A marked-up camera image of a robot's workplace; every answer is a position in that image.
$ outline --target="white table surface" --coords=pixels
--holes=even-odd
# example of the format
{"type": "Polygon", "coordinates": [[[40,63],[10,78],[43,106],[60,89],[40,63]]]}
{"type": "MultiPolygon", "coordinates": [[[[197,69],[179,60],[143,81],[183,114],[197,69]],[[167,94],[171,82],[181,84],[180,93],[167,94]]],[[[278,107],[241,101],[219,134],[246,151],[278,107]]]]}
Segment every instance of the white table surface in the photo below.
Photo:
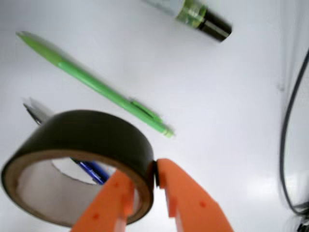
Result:
{"type": "MultiPolygon", "coordinates": [[[[141,130],[156,159],[185,169],[219,202],[236,232],[294,231],[298,219],[283,198],[278,164],[297,6],[280,0],[208,5],[233,24],[223,43],[138,0],[2,0],[1,166],[37,127],[22,98],[54,114],[103,111],[141,130]],[[99,80],[158,112],[177,136],[165,138],[55,68],[15,36],[20,30],[47,39],[99,80]]],[[[164,191],[154,194],[149,214],[126,231],[176,231],[164,191]]],[[[25,213],[2,190],[0,202],[1,231],[69,231],[25,213]]]]}

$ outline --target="green and black marker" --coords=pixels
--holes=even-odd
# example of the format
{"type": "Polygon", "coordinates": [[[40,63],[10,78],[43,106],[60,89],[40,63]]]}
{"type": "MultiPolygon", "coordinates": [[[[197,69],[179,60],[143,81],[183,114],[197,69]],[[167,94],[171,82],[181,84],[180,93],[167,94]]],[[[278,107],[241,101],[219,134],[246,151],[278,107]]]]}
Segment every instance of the green and black marker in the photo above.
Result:
{"type": "Polygon", "coordinates": [[[143,0],[179,21],[223,41],[231,26],[197,0],[143,0]]]}

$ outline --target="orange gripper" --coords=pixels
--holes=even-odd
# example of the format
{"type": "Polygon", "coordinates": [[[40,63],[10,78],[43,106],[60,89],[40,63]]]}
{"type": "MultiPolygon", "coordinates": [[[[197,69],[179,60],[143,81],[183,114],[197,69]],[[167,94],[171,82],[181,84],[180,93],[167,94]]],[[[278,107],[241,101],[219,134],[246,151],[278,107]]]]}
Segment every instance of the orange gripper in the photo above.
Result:
{"type": "Polygon", "coordinates": [[[116,171],[78,219],[71,232],[124,232],[133,213],[134,184],[116,171]]]}
{"type": "Polygon", "coordinates": [[[158,159],[157,166],[178,232],[233,232],[218,203],[184,170],[169,159],[158,159]]]}

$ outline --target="roll of tape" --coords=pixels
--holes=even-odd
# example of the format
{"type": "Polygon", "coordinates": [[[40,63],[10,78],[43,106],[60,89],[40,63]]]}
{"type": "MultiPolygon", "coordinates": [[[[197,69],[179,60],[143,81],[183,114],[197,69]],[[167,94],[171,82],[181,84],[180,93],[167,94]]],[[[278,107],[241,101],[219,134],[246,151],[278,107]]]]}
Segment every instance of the roll of tape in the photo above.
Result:
{"type": "Polygon", "coordinates": [[[152,207],[154,158],[148,140],[122,119],[85,110],[52,117],[19,148],[2,170],[8,196],[38,218],[74,225],[101,186],[73,179],[51,162],[66,157],[105,163],[131,178],[137,194],[128,224],[152,207]]]}

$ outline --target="wire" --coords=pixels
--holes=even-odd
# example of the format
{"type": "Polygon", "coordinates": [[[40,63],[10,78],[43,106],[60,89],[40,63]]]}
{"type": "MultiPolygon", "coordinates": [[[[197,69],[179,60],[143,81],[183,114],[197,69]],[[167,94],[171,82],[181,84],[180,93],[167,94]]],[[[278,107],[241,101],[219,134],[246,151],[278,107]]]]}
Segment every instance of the wire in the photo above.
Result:
{"type": "Polygon", "coordinates": [[[282,131],[281,131],[281,142],[280,142],[280,163],[279,163],[279,169],[280,169],[280,180],[281,180],[281,184],[282,184],[282,188],[283,188],[283,192],[286,198],[286,201],[290,207],[290,209],[298,216],[305,216],[305,217],[309,217],[309,208],[302,210],[302,211],[298,211],[296,208],[297,206],[294,206],[291,202],[291,199],[289,197],[287,188],[286,188],[286,183],[285,183],[285,178],[284,178],[284,149],[285,149],[285,140],[286,140],[286,133],[287,133],[287,128],[288,128],[288,124],[289,124],[289,120],[290,120],[290,115],[291,115],[291,111],[293,109],[293,105],[294,105],[294,101],[295,98],[297,96],[297,92],[300,86],[300,83],[303,79],[306,67],[308,65],[309,62],[309,49],[307,51],[307,54],[305,56],[305,59],[303,61],[303,64],[300,68],[300,71],[298,73],[297,76],[297,80],[296,83],[294,85],[294,89],[286,110],[286,114],[284,117],[284,121],[283,121],[283,126],[282,126],[282,131]]]}

